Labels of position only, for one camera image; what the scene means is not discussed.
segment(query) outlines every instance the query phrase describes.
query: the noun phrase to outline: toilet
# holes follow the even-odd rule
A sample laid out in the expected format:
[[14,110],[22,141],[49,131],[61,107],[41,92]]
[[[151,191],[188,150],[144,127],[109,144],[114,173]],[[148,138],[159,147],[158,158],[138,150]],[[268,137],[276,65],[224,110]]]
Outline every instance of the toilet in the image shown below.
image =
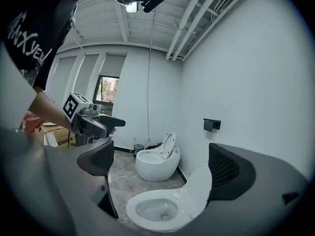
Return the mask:
[[179,189],[141,193],[126,206],[128,217],[136,225],[158,233],[179,230],[205,209],[212,186],[208,162],[192,172]]
[[158,182],[173,175],[181,159],[181,152],[175,146],[175,141],[175,132],[169,132],[160,147],[137,153],[136,169],[142,179]]

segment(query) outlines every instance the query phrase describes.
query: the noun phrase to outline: toilet lid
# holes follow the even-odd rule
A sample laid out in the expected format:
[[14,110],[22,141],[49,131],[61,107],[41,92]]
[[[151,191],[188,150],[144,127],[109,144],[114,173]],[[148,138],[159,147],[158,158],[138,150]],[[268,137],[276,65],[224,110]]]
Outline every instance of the toilet lid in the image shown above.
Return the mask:
[[165,136],[161,145],[161,151],[162,151],[161,153],[164,160],[170,157],[172,150],[174,148],[174,145],[175,145],[175,140],[176,140],[176,134],[173,131],[169,132]]

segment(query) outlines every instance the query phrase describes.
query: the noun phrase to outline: person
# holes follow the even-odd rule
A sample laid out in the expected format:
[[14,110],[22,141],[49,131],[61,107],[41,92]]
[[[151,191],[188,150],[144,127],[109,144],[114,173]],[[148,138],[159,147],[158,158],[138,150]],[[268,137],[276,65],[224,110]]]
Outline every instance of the person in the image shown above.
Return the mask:
[[[142,0],[118,0],[129,4]],[[64,39],[75,23],[78,0],[13,0],[5,10],[1,41],[37,96],[29,110],[41,119],[71,130],[63,110],[44,93],[49,70]]]

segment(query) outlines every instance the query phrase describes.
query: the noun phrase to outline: hand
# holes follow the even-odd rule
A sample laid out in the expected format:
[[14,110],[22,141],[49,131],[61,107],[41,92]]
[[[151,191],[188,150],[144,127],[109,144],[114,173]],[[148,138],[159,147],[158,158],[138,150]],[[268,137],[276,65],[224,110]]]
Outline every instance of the hand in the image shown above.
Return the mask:
[[113,135],[116,131],[116,128],[114,128],[112,131],[110,131],[110,134]]

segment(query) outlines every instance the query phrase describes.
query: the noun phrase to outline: floor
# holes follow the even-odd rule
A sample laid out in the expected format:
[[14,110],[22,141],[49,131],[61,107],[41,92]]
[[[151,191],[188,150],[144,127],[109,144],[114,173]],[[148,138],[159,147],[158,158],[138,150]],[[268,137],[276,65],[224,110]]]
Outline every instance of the floor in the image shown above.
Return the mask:
[[[114,171],[129,164],[123,169]],[[119,216],[119,222],[123,225],[137,231],[141,235],[162,235],[163,233],[155,233],[145,230],[135,225],[127,216],[126,205],[134,196],[152,190],[176,189],[184,185],[179,173],[175,171],[173,176],[163,182],[148,182],[143,180],[137,173],[135,159],[131,154],[126,152],[115,151],[114,163],[110,169],[108,177],[109,188],[113,199],[114,206]]]

